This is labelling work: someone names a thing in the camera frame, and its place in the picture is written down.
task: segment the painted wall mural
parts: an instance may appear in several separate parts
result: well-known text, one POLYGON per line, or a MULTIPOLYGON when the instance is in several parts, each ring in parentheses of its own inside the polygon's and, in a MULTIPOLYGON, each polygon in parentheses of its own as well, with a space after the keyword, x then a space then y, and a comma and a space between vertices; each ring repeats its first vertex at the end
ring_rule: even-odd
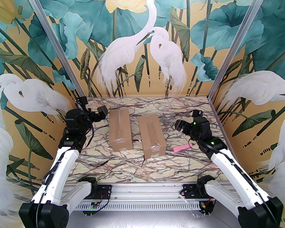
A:
POLYGON ((43 29, 27 0, 0 0, 0 227, 23 226, 20 205, 31 200, 52 165, 76 96, 36 31, 43 29), (43 55, 46 65, 32 54, 43 55))
MULTIPOLYGON (((40 2, 86 95, 123 97, 206 95, 251 0, 40 2)), ((44 32, 29 31, 54 58, 44 32)), ((262 32, 254 23, 247 40, 262 32)), ((36 45, 29 52, 48 64, 36 45)))
POLYGON ((285 207, 285 0, 264 0, 253 23, 263 33, 245 42, 212 101, 240 164, 285 207))

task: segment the cardboard box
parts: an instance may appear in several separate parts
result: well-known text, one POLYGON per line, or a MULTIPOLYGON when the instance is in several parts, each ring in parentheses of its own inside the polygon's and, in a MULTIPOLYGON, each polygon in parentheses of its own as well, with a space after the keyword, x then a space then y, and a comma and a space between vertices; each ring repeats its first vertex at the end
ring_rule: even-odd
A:
POLYGON ((113 151, 132 150, 133 142, 129 110, 111 110, 109 116, 109 141, 113 151))
POLYGON ((140 116, 138 123, 145 159, 165 155, 167 144, 157 115, 140 116))

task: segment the pink object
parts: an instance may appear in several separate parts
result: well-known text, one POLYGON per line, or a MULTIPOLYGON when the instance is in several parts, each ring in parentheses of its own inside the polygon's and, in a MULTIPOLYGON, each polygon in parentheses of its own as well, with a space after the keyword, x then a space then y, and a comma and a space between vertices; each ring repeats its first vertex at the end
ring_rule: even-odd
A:
POLYGON ((190 144, 184 144, 184 145, 181 145, 181 146, 176 146, 176 147, 173 148, 173 150, 176 153, 176 152, 178 152, 180 150, 185 150, 185 149, 190 148, 190 147, 192 147, 191 143, 190 144))

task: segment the marble tabletop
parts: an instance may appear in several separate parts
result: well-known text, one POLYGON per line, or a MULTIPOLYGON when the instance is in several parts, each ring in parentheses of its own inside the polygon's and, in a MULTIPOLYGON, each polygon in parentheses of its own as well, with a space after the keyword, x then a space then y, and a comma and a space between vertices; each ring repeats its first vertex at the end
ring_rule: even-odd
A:
POLYGON ((187 144, 189 136, 174 129, 177 119, 192 122, 192 110, 204 112, 211 123, 213 136, 223 138, 206 97, 139 97, 139 98, 94 98, 89 100, 93 111, 106 105, 110 109, 127 107, 133 134, 133 150, 113 152, 109 143, 109 117, 94 123, 95 136, 88 133, 85 146, 69 174, 68 181, 76 182, 79 178, 96 177, 98 182, 167 182, 195 181, 198 176, 212 175, 216 180, 226 180, 222 171, 213 164, 198 146, 174 153, 173 147, 187 144), (140 141, 137 117, 156 113, 162 125, 167 142, 166 155, 144 159, 140 141))

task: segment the marble floor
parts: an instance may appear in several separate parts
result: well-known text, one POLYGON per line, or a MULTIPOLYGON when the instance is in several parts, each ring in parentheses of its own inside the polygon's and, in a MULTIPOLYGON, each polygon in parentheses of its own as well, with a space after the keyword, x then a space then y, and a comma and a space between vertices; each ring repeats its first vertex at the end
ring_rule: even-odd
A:
MULTIPOLYGON (((113 152, 109 143, 108 114, 105 120, 94 123, 94 139, 83 148, 68 181, 76 182, 84 176, 96 177, 98 182, 195 181, 198 176, 204 175, 212 175, 217 180, 227 179, 196 144, 177 153, 172 149, 188 143, 189 137, 176 131, 174 123, 177 119, 192 122, 190 116, 194 109, 204 112, 211 123, 213 136, 223 138, 206 97, 96 98, 89 100, 88 107, 96 111, 102 105, 106 105, 109 110, 123 107, 129 109, 134 149, 113 152), (137 117, 150 113, 156 113, 160 119, 167 148, 165 156, 145 160, 137 117)), ((91 135, 91 132, 87 135, 87 142, 91 135)))

